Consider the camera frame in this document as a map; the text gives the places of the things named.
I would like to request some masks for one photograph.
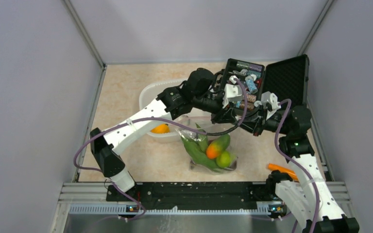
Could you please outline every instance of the green vegetable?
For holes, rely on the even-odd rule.
[[[206,149],[208,148],[208,136],[207,135],[203,135],[203,134],[198,135],[198,146],[200,147],[201,151],[205,153]]]
[[[184,143],[185,150],[190,155],[194,163],[203,165],[214,172],[220,171],[220,167],[216,164],[215,160],[208,159],[208,157],[201,151],[195,142],[189,142],[187,140],[182,141]]]

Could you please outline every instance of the white basket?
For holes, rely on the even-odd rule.
[[[156,82],[148,85],[145,87],[139,96],[139,109],[143,109],[147,106],[153,99],[157,97],[159,93],[161,93],[165,88],[180,85],[185,79],[176,79],[170,81],[162,81]],[[192,111],[186,114],[188,117],[210,117],[211,114],[208,112],[204,112],[202,110],[193,108]],[[148,132],[147,134],[153,137],[156,141],[160,143],[167,143],[167,142],[176,142],[180,140],[180,136],[173,127],[170,126],[170,133],[152,133]]]

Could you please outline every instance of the open black case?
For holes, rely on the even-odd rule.
[[[267,91],[275,93],[278,100],[291,99],[292,106],[306,105],[309,59],[302,55],[284,61],[263,65],[228,59],[223,77],[217,84],[225,87],[233,71],[240,72],[248,65],[256,75],[258,82],[257,100]],[[177,206],[178,210],[255,210],[258,202],[270,201],[268,212],[271,217],[286,214],[284,204],[271,195],[275,187],[269,181],[254,182],[188,182],[177,183],[137,183],[127,192],[140,200],[147,209],[170,210]],[[113,186],[108,187],[107,201],[127,201]],[[137,212],[130,208],[128,212]]]

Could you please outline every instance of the metal frame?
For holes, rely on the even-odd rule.
[[[90,129],[92,128],[92,123],[95,117],[96,108],[98,105],[98,100],[101,94],[102,84],[103,80],[105,78],[106,69],[107,66],[105,62],[103,62],[99,52],[97,51],[93,41],[91,40],[89,33],[87,32],[85,26],[83,25],[82,21],[80,20],[78,13],[76,12],[75,8],[73,7],[70,0],[61,0],[61,2],[64,4],[65,8],[67,9],[68,13],[70,14],[73,22],[75,23],[75,26],[77,27],[78,31],[80,32],[83,40],[85,41],[88,49],[90,50],[91,54],[96,59],[97,63],[102,67],[102,73],[100,76],[100,80],[98,83],[98,88],[94,97],[94,101],[92,103],[90,118],[88,121],[88,124],[86,126],[86,132],[85,132],[85,138],[84,141],[88,139]],[[318,16],[316,22],[314,23],[313,27],[311,28],[311,31],[309,32],[307,38],[304,40],[304,43],[302,44],[298,55],[301,55],[305,52],[308,45],[310,44],[311,40],[313,39],[314,35],[316,34],[317,30],[319,29],[323,19],[327,15],[328,11],[330,10],[331,6],[333,5],[334,0],[328,0],[323,7],[320,15]],[[317,122],[312,118],[312,133],[313,137],[317,146],[318,153],[320,155],[322,165],[324,168],[324,171],[329,171],[331,173],[331,166],[329,166],[328,160],[325,156],[323,146],[319,137],[319,127],[317,125]],[[83,158],[85,155],[85,150],[82,151],[82,153],[79,156],[78,163],[82,164]],[[106,188],[105,185],[102,182],[94,182],[94,183],[77,183],[79,178],[78,170],[75,171],[72,183],[65,183],[62,187],[60,197],[58,200],[56,213],[53,218],[52,233],[62,233],[64,232],[65,224],[67,223],[67,217],[71,210],[73,209],[73,213],[77,214],[80,210],[82,213],[88,213],[88,210],[85,208],[79,208],[85,207],[88,205],[91,206],[115,206],[121,204],[127,204],[131,202],[124,202],[124,203],[115,203],[115,202],[106,202]],[[354,211],[352,208],[352,203],[350,200],[350,197],[348,195],[348,191],[346,189],[344,182],[327,182],[327,185],[330,188],[330,191],[334,198],[336,199],[339,206],[344,210],[344,212],[347,214],[348,217],[354,217]],[[110,212],[107,213],[108,209],[97,209],[98,211],[96,213],[98,214],[111,214]],[[249,212],[236,212],[236,214],[248,214]],[[153,215],[153,214],[185,214],[182,213],[182,211],[179,210],[167,210],[167,211],[148,211],[147,214]],[[198,212],[194,211],[188,211],[187,214],[198,214]],[[219,213],[219,214],[231,214],[229,212]],[[250,214],[257,214],[256,211],[250,211]]]

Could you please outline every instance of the plastic bag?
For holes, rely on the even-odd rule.
[[[222,132],[231,124],[212,124],[210,117],[184,116],[179,123],[207,133]],[[184,128],[175,129],[190,156],[190,170],[223,174],[237,168],[237,155],[231,146],[229,134],[206,136]]]

